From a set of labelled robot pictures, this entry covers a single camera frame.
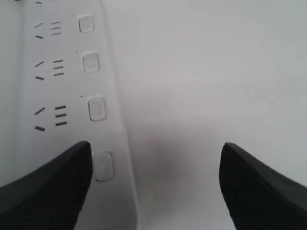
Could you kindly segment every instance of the black object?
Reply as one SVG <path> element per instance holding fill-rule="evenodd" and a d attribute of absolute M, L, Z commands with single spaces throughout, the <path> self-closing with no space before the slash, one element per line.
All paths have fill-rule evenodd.
<path fill-rule="evenodd" d="M 33 173 L 0 188 L 1 230 L 73 230 L 93 174 L 79 142 Z"/>
<path fill-rule="evenodd" d="M 237 230 L 307 230 L 307 188 L 226 143 L 220 186 Z"/>

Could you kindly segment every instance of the power strip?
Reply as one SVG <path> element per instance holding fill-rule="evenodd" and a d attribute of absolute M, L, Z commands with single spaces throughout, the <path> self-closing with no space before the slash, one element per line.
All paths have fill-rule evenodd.
<path fill-rule="evenodd" d="M 128 139 L 101 0 L 20 4 L 24 49 L 17 177 L 78 141 L 89 141 L 98 161 L 75 229 L 137 229 Z"/>

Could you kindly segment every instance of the white button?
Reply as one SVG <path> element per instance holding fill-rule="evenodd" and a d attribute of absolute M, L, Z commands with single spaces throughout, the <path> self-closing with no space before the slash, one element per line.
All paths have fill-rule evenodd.
<path fill-rule="evenodd" d="M 94 18 L 92 16 L 85 16 L 79 19 L 80 31 L 83 33 L 94 30 Z"/>
<path fill-rule="evenodd" d="M 88 108 L 92 121 L 99 121 L 106 117 L 106 105 L 103 98 L 91 99 L 88 102 Z"/>
<path fill-rule="evenodd" d="M 94 155 L 94 175 L 97 181 L 103 182 L 113 178 L 113 162 L 110 152 L 101 152 Z"/>
<path fill-rule="evenodd" d="M 98 55 L 87 54 L 83 57 L 84 70 L 87 73 L 94 73 L 99 70 Z"/>

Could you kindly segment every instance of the white power strip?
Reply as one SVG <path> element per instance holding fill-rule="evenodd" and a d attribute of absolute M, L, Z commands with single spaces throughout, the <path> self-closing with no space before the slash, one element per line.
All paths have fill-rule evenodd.
<path fill-rule="evenodd" d="M 93 154 L 111 155 L 98 157 L 107 165 L 94 164 L 97 180 L 93 178 L 76 230 L 136 229 L 128 139 L 101 0 L 20 4 L 24 49 L 17 177 L 78 141 L 89 141 Z"/>

